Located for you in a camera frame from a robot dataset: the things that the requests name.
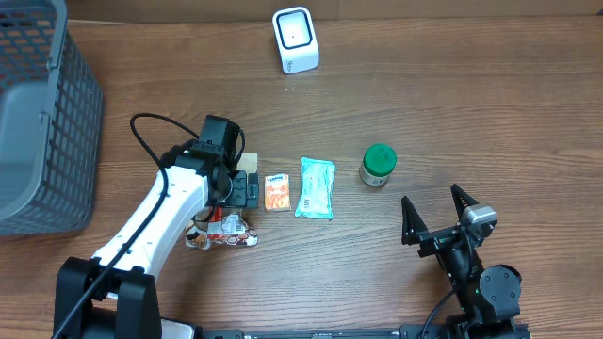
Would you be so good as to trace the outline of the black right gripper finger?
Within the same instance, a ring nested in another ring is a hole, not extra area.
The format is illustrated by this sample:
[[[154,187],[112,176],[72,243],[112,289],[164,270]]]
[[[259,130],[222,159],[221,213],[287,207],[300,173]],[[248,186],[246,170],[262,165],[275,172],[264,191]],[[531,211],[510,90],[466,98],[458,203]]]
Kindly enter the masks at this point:
[[[460,186],[457,184],[453,184],[450,187],[451,196],[453,198],[457,216],[459,219],[462,219],[462,215],[464,210],[469,206],[474,206],[479,204],[479,202],[473,199],[469,194],[467,194]]]
[[[401,199],[402,238],[420,238],[427,234],[428,228],[407,196]]]

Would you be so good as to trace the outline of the green lid jar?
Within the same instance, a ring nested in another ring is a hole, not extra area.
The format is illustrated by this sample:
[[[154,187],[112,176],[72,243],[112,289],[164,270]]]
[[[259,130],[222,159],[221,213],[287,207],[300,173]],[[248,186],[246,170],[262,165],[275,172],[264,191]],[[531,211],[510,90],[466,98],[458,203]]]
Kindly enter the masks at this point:
[[[397,155],[392,147],[383,143],[371,145],[365,152],[359,174],[370,186],[382,186],[397,165]]]

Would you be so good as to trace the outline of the small orange packet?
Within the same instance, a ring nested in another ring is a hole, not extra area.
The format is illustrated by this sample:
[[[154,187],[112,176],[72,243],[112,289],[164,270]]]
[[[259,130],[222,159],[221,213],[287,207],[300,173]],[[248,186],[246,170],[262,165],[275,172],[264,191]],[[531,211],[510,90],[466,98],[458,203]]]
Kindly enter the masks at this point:
[[[265,208],[267,211],[289,211],[291,209],[289,176],[286,173],[265,178]]]

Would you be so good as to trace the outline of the brown red snack bag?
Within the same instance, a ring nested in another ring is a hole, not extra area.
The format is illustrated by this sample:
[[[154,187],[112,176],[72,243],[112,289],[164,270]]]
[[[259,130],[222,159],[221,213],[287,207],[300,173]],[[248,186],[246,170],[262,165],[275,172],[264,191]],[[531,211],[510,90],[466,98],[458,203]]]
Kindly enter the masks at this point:
[[[214,246],[253,247],[258,243],[255,230],[243,218],[246,209],[258,207],[258,154],[244,153],[236,167],[233,190],[226,202],[207,206],[188,223],[186,245],[209,250]]]

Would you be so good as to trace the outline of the teal wet wipes pack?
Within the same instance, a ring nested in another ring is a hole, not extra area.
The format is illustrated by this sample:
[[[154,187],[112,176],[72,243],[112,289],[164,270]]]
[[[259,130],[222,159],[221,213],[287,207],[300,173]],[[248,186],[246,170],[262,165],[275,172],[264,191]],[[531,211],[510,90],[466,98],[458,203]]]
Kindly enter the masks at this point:
[[[295,217],[333,219],[332,196],[336,166],[327,160],[301,159],[301,195]]]

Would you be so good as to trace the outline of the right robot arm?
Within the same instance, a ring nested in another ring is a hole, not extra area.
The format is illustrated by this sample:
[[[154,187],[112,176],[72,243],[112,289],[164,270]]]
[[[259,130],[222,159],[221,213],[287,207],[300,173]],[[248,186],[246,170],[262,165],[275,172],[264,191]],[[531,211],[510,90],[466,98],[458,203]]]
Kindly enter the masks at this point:
[[[458,221],[428,230],[408,197],[401,199],[401,243],[418,245],[421,258],[435,256],[451,285],[421,325],[403,325],[403,338],[529,338],[520,315],[522,277],[512,266],[485,267],[477,253],[497,224],[497,212],[454,184]]]

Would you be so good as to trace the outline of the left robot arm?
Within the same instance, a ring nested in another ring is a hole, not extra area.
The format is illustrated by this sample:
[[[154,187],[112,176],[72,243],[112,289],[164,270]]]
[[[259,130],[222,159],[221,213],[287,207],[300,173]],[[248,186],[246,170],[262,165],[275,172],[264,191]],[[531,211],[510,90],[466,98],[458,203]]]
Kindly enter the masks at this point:
[[[60,268],[54,337],[202,337],[202,327],[161,315],[156,280],[198,213],[256,207],[257,185],[237,167],[245,144],[239,125],[208,115],[201,132],[153,158],[155,182],[132,217],[91,258]]]

